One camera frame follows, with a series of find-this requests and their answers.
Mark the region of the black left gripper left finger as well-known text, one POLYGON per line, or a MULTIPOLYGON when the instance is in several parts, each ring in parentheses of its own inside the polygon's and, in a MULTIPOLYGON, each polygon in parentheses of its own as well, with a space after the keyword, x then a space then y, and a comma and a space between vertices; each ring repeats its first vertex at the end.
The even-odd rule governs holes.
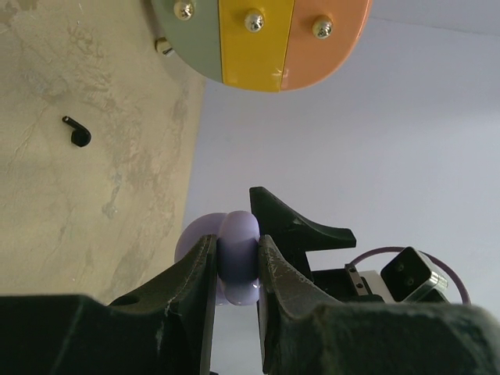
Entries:
POLYGON ((103 305, 86 295, 1 299, 4 374, 207 374, 216 301, 216 238, 103 305))

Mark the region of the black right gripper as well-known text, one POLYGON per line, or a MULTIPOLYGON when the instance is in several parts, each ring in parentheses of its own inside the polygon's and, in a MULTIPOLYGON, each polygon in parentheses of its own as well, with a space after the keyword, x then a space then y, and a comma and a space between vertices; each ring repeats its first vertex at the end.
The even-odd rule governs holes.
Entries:
POLYGON ((329 270, 312 270, 309 266, 307 252, 354 248, 356 238, 350 229, 313 222, 264 187, 250 188, 249 198, 260 233, 271 236, 286 261, 320 290, 343 303, 384 302, 351 263, 329 270))

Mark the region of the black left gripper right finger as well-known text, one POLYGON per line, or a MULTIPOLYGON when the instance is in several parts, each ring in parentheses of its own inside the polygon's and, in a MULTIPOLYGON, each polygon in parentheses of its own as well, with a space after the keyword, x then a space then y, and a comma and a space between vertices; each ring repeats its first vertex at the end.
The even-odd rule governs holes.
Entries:
POLYGON ((343 303, 259 241, 259 336, 266 374, 496 374, 499 324, 445 303, 343 303))

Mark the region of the purple earbud charging case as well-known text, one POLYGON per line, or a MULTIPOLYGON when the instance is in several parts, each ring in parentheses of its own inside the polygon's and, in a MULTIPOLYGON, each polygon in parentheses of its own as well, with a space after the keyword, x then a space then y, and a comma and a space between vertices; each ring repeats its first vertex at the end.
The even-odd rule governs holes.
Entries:
POLYGON ((259 300, 258 220, 247 211, 200 216, 182 232, 175 249, 179 262, 205 235, 216 236, 216 304, 254 305, 259 300))

